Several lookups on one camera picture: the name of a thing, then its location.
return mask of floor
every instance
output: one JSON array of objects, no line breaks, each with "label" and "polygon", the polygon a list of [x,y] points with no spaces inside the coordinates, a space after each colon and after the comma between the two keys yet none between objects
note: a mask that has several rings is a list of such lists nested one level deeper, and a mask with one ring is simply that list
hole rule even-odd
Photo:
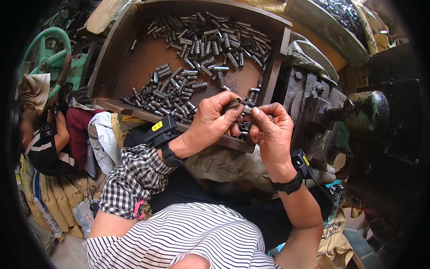
[{"label": "floor", "polygon": [[85,269],[85,251],[82,247],[84,239],[67,235],[63,242],[54,246],[51,262],[58,269]]}]

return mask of red clothing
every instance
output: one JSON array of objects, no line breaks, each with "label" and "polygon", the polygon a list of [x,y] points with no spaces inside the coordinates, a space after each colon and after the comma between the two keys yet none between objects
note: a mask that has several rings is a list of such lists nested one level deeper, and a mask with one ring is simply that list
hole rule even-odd
[{"label": "red clothing", "polygon": [[69,147],[75,161],[78,162],[78,171],[82,172],[86,164],[88,123],[95,114],[105,110],[83,110],[69,108],[66,113],[67,131],[69,132]]}]

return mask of checkered sleeve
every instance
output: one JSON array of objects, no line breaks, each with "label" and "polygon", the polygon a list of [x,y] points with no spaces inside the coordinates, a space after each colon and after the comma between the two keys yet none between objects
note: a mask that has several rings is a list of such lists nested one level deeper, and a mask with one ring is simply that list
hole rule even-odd
[{"label": "checkered sleeve", "polygon": [[103,212],[134,219],[141,215],[141,205],[137,215],[134,214],[136,203],[162,192],[167,184],[166,175],[176,167],[166,164],[157,149],[146,144],[123,148],[121,156],[123,164],[106,176],[99,206]]}]

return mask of wooden box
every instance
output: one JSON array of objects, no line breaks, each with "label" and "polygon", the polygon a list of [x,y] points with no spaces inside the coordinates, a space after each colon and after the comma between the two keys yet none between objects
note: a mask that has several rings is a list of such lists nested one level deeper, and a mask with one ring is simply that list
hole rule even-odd
[{"label": "wooden box", "polygon": [[[118,99],[132,95],[131,88],[140,89],[155,71],[157,66],[169,63],[172,70],[182,66],[189,69],[186,63],[176,55],[176,49],[166,49],[164,38],[153,39],[147,35],[147,26],[157,15],[191,15],[200,11],[212,12],[218,16],[231,17],[232,21],[248,22],[254,29],[268,35],[272,42],[272,52],[266,71],[262,72],[252,59],[245,59],[245,66],[234,69],[230,66],[224,81],[233,92],[246,96],[250,87],[256,87],[260,76],[263,76],[263,87],[257,105],[269,104],[283,57],[289,43],[291,23],[272,13],[252,6],[224,0],[150,0],[131,4],[120,14],[112,27],[97,60],[89,83],[90,97],[94,103],[119,114],[132,115],[156,123],[161,117],[139,108],[123,104]],[[134,50],[133,41],[137,39]],[[223,56],[216,58],[221,62]],[[212,80],[206,74],[199,75],[199,82],[208,82],[208,88],[195,93],[191,102],[198,104],[202,99],[211,97],[221,88],[218,80]],[[185,132],[189,124],[177,122],[177,130]],[[252,153],[254,145],[246,141],[224,135],[218,144]]]}]

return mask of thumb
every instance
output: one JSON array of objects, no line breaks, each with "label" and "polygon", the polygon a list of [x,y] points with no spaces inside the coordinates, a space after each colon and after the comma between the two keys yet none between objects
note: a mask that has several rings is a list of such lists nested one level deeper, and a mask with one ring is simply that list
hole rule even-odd
[{"label": "thumb", "polygon": [[227,110],[221,117],[219,117],[216,121],[219,124],[220,128],[225,128],[224,132],[242,115],[243,110],[245,109],[244,105],[239,105],[235,108],[230,108]]},{"label": "thumb", "polygon": [[251,114],[256,119],[262,131],[267,132],[273,127],[273,123],[270,121],[269,117],[259,108],[253,107]]}]

